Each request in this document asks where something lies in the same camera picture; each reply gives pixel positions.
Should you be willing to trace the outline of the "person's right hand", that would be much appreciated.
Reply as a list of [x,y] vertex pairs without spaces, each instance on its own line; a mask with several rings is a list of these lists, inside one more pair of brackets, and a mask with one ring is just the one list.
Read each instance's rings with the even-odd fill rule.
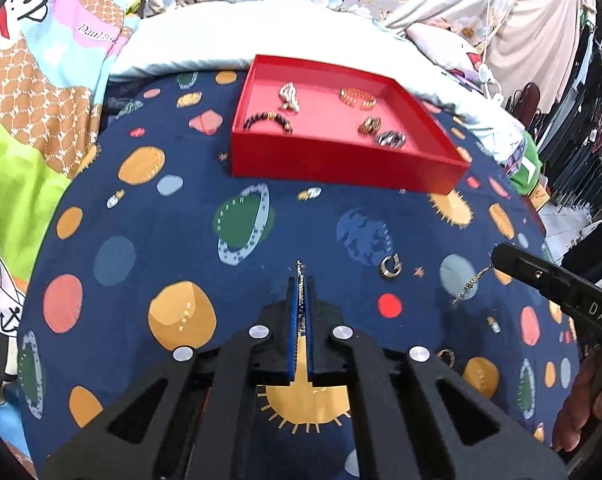
[[553,429],[552,447],[556,452],[572,452],[591,415],[602,422],[602,390],[594,390],[594,378],[602,365],[602,348],[596,348],[582,362],[571,392],[559,411]]

